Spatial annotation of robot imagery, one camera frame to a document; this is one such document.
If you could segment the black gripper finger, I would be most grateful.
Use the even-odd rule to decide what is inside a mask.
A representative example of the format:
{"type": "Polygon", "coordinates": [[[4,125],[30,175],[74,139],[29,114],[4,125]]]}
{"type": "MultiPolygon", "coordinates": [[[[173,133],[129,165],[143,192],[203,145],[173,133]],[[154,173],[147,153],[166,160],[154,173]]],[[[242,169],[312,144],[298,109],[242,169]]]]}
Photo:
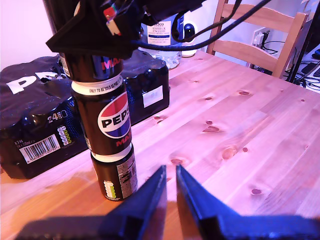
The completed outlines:
{"type": "Polygon", "coordinates": [[[176,199],[185,240],[231,240],[222,217],[239,214],[210,194],[182,165],[176,166],[176,199]]]}
{"type": "Polygon", "coordinates": [[[167,168],[161,165],[106,216],[107,240],[161,240],[167,210],[167,168]]]}
{"type": "Polygon", "coordinates": [[[47,42],[53,52],[128,59],[140,39],[140,7],[134,0],[82,0],[77,14],[47,42]]]}

